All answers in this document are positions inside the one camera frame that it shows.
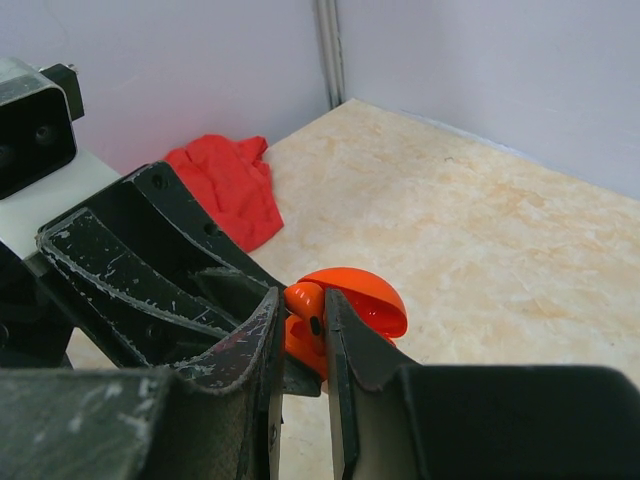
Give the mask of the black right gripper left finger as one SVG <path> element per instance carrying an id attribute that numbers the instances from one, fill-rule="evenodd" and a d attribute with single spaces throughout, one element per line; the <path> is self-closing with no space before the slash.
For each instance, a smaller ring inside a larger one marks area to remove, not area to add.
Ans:
<path id="1" fill-rule="evenodd" d="M 279 470 L 284 305 L 174 368 L 5 369 L 5 479 L 274 479 Z"/>

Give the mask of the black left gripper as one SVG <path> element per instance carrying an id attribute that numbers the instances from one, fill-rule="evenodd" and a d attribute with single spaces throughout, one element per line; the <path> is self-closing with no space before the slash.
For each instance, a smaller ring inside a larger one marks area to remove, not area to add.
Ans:
<path id="1" fill-rule="evenodd" d="M 249 375 L 316 397 L 319 377 L 284 352 L 283 285 L 205 215 L 109 223 L 82 207 L 43 226 L 57 295 L 120 367 L 169 367 L 210 391 Z M 71 368 L 73 325 L 1 246 L 1 366 Z"/>

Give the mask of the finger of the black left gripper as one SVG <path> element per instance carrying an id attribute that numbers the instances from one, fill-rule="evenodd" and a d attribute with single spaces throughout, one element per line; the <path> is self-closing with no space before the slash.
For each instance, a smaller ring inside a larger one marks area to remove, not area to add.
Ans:
<path id="1" fill-rule="evenodd" d="M 124 243 L 189 294 L 208 300 L 262 297 L 284 284 L 240 249 L 166 163 L 122 179 Z"/>

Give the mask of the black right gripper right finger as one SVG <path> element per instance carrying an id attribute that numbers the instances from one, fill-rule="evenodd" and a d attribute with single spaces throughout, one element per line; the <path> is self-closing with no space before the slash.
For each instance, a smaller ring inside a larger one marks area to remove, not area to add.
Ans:
<path id="1" fill-rule="evenodd" d="M 423 365 L 326 295 L 338 479 L 635 479 L 639 392 L 594 365 Z"/>

